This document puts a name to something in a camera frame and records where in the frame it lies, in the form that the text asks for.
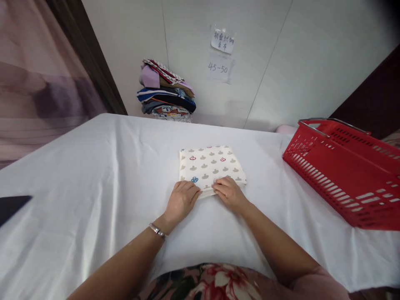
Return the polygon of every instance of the plastic basket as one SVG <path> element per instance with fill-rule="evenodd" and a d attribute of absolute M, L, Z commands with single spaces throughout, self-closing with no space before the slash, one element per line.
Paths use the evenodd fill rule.
<path fill-rule="evenodd" d="M 337 119 L 299 125 L 283 159 L 350 225 L 400 230 L 400 150 Z"/>

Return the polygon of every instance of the metal handle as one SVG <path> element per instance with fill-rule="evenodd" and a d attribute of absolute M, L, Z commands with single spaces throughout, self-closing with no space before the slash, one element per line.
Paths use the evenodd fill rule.
<path fill-rule="evenodd" d="M 338 123 L 342 123 L 342 124 L 344 124 L 344 125 L 346 125 L 346 126 L 349 126 L 349 127 L 353 128 L 353 129 L 356 129 L 356 130 L 358 130 L 358 131 L 360 131 L 360 132 L 362 132 L 362 133 L 365 133 L 365 134 L 367 134 L 367 135 L 370 135 L 370 134 L 371 134 L 371 133 L 368 132 L 368 131 L 364 131 L 364 130 L 362 130 L 362 129 L 360 129 L 360 128 L 357 128 L 357 127 L 355 127 L 355 126 L 353 126 L 353 125 L 351 125 L 351 124 L 348 124 L 348 123 L 343 122 L 343 121 L 341 121 L 341 120 L 339 120 L 339 119 L 336 119 L 336 118 L 321 118 L 321 117 L 320 117 L 320 118 L 309 118 L 309 119 L 301 119 L 301 120 L 299 120 L 299 122 L 300 122 L 301 124 L 303 124 L 303 125 L 306 125 L 306 126 L 310 127 L 311 129 L 315 130 L 315 131 L 318 132 L 319 134 L 322 134 L 322 135 L 326 136 L 327 138 L 330 138 L 330 135 L 327 135 L 326 133 L 323 133 L 322 131 L 319 131 L 317 128 L 311 127 L 310 125 L 304 123 L 304 121 L 317 121 L 317 120 L 322 120 L 322 121 L 325 121 L 325 120 L 332 120 L 332 121 L 336 121 L 336 122 L 338 122 Z"/>

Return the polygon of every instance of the paper sign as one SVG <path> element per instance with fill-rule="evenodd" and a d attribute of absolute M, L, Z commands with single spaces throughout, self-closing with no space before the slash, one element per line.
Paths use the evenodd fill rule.
<path fill-rule="evenodd" d="M 225 28 L 218 29 L 216 26 L 214 27 L 214 31 L 211 33 L 211 46 L 222 52 L 232 54 L 236 33 Z"/>
<path fill-rule="evenodd" d="M 210 52 L 207 61 L 207 78 L 213 81 L 231 84 L 232 70 L 235 60 L 224 56 L 222 53 Z"/>

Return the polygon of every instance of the white wall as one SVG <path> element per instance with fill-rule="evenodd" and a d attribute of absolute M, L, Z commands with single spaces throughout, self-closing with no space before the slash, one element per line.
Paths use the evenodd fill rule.
<path fill-rule="evenodd" d="M 294 0 L 246 129 L 329 117 L 398 45 L 373 0 Z"/>
<path fill-rule="evenodd" d="M 82 2 L 136 116 L 144 116 L 135 96 L 143 58 L 193 86 L 193 122 L 274 130 L 329 116 L 399 43 L 374 0 Z M 237 32 L 232 85 L 206 79 L 213 24 Z"/>
<path fill-rule="evenodd" d="M 143 58 L 168 65 L 161 0 L 82 0 L 129 115 L 145 116 L 136 92 Z"/>

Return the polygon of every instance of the white tablecloth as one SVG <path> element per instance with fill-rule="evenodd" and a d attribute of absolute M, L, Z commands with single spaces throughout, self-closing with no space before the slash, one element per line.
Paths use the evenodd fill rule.
<path fill-rule="evenodd" d="M 244 192 L 349 291 L 400 282 L 400 232 L 349 226 L 283 160 L 290 136 L 104 114 L 0 171 L 0 197 L 33 199 L 0 228 L 0 298 L 63 299 L 157 218 L 179 150 L 232 147 Z M 168 238 L 151 276 L 225 262 L 273 277 L 246 226 L 216 196 Z"/>

